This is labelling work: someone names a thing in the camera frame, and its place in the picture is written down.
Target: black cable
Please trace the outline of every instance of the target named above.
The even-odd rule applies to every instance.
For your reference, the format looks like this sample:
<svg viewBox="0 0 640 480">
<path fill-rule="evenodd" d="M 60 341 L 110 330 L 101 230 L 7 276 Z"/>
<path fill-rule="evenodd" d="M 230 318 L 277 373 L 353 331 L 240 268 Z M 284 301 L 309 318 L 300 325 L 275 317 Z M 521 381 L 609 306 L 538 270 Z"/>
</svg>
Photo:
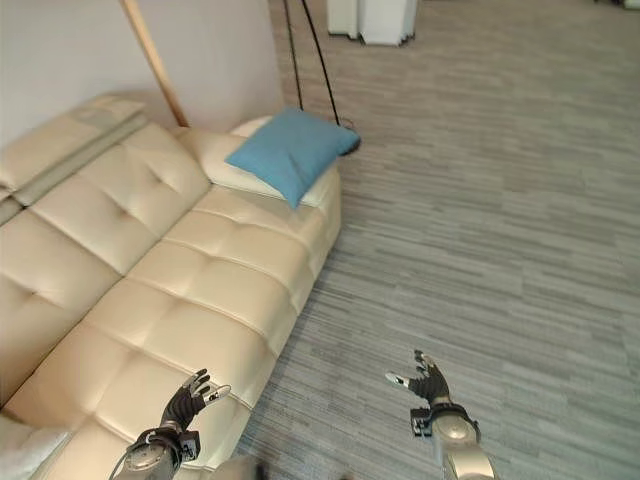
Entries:
<svg viewBox="0 0 640 480">
<path fill-rule="evenodd" d="M 291 61 L 293 62 L 293 71 L 296 75 L 296 88 L 298 90 L 298 105 L 300 110 L 304 110 L 302 106 L 302 89 L 300 88 L 300 76 L 298 75 L 298 60 L 296 58 L 296 46 L 293 42 L 293 31 L 291 30 L 291 16 L 289 15 L 289 0 L 282 0 L 284 3 L 284 14 L 287 17 L 287 30 L 289 31 L 289 51 L 291 52 Z"/>
<path fill-rule="evenodd" d="M 124 461 L 127 455 L 129 455 L 129 450 L 124 452 L 124 454 L 120 457 L 120 460 L 118 460 L 118 463 L 116 463 L 116 466 L 113 467 L 113 470 L 111 471 L 111 475 L 109 475 L 109 480 L 113 480 L 115 478 L 116 472 L 118 471 L 118 467 Z"/>
<path fill-rule="evenodd" d="M 329 75 L 327 74 L 327 66 L 324 64 L 324 57 L 322 56 L 322 50 L 320 49 L 320 42 L 318 41 L 318 35 L 316 34 L 316 27 L 313 25 L 313 19 L 311 18 L 311 12 L 309 12 L 309 6 L 307 5 L 306 0 L 302 0 L 302 6 L 304 7 L 304 12 L 307 15 L 307 20 L 309 21 L 309 27 L 311 28 L 311 33 L 313 34 L 313 40 L 316 43 L 316 50 L 318 51 L 318 56 L 320 57 L 320 63 L 322 64 L 322 71 L 324 72 L 324 80 L 327 84 L 327 90 L 329 91 L 329 98 L 331 99 L 331 108 L 333 108 L 333 116 L 336 119 L 336 125 L 340 125 L 340 119 L 338 118 L 338 111 L 336 110 L 336 102 L 333 99 L 333 91 L 331 90 L 331 82 L 329 81 Z"/>
</svg>

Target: sofa backrest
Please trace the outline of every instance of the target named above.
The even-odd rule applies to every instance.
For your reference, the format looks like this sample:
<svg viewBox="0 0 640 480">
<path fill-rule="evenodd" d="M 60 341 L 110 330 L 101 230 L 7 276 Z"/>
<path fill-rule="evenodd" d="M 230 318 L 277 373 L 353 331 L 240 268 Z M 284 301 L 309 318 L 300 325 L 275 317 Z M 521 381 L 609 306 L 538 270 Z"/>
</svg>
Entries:
<svg viewBox="0 0 640 480">
<path fill-rule="evenodd" d="M 141 110 L 100 97 L 3 151 L 0 406 L 210 185 Z"/>
</svg>

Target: cream leather sofa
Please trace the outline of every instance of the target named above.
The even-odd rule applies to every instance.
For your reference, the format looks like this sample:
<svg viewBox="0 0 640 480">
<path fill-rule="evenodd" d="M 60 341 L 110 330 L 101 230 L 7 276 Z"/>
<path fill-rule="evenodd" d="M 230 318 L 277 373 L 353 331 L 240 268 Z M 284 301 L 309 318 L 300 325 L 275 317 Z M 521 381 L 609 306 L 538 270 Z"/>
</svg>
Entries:
<svg viewBox="0 0 640 480">
<path fill-rule="evenodd" d="M 232 454 L 340 228 L 335 167 L 294 211 L 224 164 L 264 121 L 173 135 L 107 96 L 3 152 L 0 405 L 73 432 L 38 478 L 106 479 L 204 367 L 232 394 L 178 478 Z"/>
</svg>

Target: white wall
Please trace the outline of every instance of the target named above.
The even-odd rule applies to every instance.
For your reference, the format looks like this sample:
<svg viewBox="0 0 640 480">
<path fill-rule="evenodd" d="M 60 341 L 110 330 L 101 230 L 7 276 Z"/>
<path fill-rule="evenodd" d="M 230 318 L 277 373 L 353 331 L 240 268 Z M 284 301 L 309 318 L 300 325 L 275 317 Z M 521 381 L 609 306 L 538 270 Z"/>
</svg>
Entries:
<svg viewBox="0 0 640 480">
<path fill-rule="evenodd" d="M 226 130 L 282 105 L 266 0 L 139 0 L 192 124 Z M 101 93 L 175 121 L 118 0 L 0 0 L 0 147 Z"/>
<path fill-rule="evenodd" d="M 117 0 L 1 0 L 0 42 L 0 145 L 110 91 L 175 125 Z"/>
<path fill-rule="evenodd" d="M 138 0 L 192 125 L 228 130 L 284 100 L 267 0 Z"/>
</svg>

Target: white cabinet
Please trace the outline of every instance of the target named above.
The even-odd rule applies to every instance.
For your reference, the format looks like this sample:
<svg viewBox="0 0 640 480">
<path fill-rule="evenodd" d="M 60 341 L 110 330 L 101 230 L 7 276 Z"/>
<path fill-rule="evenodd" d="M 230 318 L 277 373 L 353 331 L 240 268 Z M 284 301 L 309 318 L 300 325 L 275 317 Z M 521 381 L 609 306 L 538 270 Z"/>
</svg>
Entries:
<svg viewBox="0 0 640 480">
<path fill-rule="evenodd" d="M 329 33 L 399 45 L 414 33 L 418 0 L 327 0 Z"/>
<path fill-rule="evenodd" d="M 358 0 L 327 0 L 327 12 L 329 33 L 358 38 Z"/>
</svg>

